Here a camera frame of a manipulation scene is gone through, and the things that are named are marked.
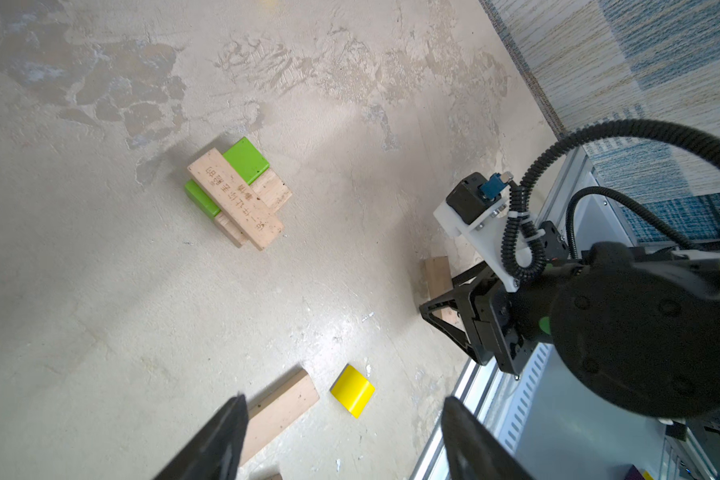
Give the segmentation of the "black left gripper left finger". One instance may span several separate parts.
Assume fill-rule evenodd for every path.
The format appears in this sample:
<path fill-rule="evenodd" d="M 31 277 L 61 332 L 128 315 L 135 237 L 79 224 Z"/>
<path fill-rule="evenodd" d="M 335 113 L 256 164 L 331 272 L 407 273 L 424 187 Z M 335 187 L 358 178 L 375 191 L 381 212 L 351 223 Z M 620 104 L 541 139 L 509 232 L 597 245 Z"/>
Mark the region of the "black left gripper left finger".
<path fill-rule="evenodd" d="M 235 479 L 248 423 L 245 395 L 231 397 L 154 479 Z"/>

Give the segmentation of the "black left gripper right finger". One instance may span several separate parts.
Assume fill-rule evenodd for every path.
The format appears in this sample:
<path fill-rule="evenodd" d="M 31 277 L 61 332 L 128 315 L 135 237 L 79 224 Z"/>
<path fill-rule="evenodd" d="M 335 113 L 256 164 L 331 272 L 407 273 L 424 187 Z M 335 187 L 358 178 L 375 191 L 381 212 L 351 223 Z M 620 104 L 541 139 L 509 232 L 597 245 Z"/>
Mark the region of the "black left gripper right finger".
<path fill-rule="evenodd" d="M 444 400 L 441 430 L 452 479 L 533 479 L 455 396 Z"/>

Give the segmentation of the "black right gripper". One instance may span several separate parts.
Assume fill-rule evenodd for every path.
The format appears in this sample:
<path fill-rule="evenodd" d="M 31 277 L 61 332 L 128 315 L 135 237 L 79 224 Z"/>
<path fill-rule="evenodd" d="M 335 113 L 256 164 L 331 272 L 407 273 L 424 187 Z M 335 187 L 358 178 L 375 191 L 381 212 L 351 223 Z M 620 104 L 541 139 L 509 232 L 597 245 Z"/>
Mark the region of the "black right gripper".
<path fill-rule="evenodd" d="M 424 263 L 429 300 L 419 306 L 423 320 L 453 341 L 478 365 L 494 357 L 500 370 L 519 375 L 536 347 L 552 342 L 552 293 L 540 287 L 505 290 L 478 263 L 453 277 L 449 263 Z"/>

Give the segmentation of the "natural wood rectangular block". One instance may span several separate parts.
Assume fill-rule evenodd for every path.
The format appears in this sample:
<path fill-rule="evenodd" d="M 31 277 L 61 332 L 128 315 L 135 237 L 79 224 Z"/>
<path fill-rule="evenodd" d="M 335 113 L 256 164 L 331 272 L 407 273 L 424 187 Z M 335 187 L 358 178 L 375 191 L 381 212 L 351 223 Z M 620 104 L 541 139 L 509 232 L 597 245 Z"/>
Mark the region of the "natural wood rectangular block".
<path fill-rule="evenodd" d="M 273 212 L 277 212 L 292 196 L 289 187 L 273 168 L 262 173 L 250 187 Z M 241 248 L 248 241 L 247 235 L 225 213 L 216 215 L 214 224 L 236 247 Z"/>

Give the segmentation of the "green wood block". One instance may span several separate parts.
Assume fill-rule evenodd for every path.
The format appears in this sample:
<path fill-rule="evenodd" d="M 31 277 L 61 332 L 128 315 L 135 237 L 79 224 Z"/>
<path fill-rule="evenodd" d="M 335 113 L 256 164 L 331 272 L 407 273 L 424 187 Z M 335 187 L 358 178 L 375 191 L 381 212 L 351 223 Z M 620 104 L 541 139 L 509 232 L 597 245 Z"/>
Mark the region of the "green wood block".
<path fill-rule="evenodd" d="M 246 137 L 235 143 L 222 156 L 249 186 L 270 168 L 268 160 Z M 194 180 L 188 180 L 184 184 L 184 191 L 211 220 L 221 213 L 221 209 Z"/>

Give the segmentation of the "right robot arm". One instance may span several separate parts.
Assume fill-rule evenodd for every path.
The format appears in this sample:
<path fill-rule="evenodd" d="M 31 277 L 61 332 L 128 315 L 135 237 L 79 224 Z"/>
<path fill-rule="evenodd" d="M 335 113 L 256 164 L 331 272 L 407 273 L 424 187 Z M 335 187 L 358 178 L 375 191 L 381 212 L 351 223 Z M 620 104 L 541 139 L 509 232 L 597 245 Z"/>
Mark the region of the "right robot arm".
<path fill-rule="evenodd" d="M 625 410 L 682 418 L 720 408 L 720 257 L 657 259 L 600 242 L 515 292 L 476 266 L 419 311 L 473 361 L 511 375 L 549 344 Z"/>

